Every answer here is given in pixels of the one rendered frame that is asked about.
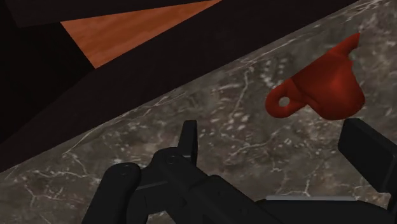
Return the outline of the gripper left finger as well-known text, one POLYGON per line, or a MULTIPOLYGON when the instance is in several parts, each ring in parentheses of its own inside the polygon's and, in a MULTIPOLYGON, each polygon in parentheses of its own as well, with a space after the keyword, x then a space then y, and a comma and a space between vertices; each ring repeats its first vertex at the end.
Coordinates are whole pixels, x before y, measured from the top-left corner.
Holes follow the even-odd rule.
POLYGON ((183 124, 178 145, 148 166, 119 163, 104 173, 81 224, 146 224, 167 211, 176 224, 262 224, 264 212, 223 178, 197 167, 197 123, 183 124))

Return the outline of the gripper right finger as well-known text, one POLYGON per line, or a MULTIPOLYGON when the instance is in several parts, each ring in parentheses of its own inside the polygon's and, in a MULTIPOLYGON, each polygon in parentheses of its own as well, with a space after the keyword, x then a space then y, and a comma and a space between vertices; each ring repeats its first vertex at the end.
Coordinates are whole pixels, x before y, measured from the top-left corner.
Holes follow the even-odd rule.
POLYGON ((379 193, 389 193, 387 210, 397 214, 397 144, 359 118, 344 120, 338 150, 379 193))

